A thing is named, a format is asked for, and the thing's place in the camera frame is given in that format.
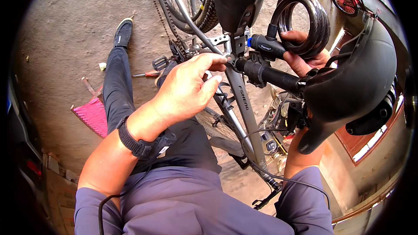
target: watch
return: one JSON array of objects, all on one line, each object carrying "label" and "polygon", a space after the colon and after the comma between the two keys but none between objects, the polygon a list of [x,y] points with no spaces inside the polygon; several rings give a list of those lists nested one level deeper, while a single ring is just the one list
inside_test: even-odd
[{"label": "watch", "polygon": [[132,151],[133,156],[139,158],[157,157],[175,143],[175,134],[168,128],[165,129],[164,132],[160,133],[160,135],[153,142],[135,140],[126,128],[126,121],[128,117],[129,116],[122,118],[116,128],[119,132],[120,141],[126,148]]}]

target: bicycle pedal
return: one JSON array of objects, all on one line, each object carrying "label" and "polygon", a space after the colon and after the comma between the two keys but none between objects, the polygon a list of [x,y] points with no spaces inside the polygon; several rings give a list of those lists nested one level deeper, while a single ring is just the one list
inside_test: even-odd
[{"label": "bicycle pedal", "polygon": [[161,56],[153,61],[155,71],[161,71],[169,65],[169,60],[165,56]]}]

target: black watch strap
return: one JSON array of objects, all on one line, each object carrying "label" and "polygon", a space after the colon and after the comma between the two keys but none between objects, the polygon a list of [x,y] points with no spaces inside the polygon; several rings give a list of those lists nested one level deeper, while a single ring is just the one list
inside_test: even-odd
[{"label": "black watch strap", "polygon": [[136,157],[148,156],[154,143],[158,143],[160,136],[154,142],[147,142],[143,140],[135,140],[126,128],[126,120],[128,116],[120,120],[117,129],[119,131],[120,141],[126,148],[132,151],[132,154]]}]

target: shoe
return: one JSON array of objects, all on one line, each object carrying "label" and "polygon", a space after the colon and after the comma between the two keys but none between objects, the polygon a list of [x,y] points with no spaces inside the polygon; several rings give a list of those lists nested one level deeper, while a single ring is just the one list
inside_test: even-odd
[{"label": "shoe", "polygon": [[169,62],[169,65],[167,65],[166,68],[164,68],[163,72],[160,73],[160,75],[155,79],[154,84],[158,89],[163,85],[163,82],[165,81],[165,78],[168,76],[170,71],[177,65],[177,62],[174,60],[171,60]]},{"label": "shoe", "polygon": [[115,38],[113,39],[113,47],[128,47],[130,36],[132,35],[133,20],[125,18],[119,23],[116,29]]}]

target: screwdriver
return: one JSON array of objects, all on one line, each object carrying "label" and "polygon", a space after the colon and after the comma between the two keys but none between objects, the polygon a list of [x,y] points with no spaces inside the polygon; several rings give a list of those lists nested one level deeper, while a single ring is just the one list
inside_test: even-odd
[{"label": "screwdriver", "polygon": [[146,72],[145,74],[134,75],[132,77],[159,76],[159,75],[160,75],[159,71],[152,70],[152,71]]}]

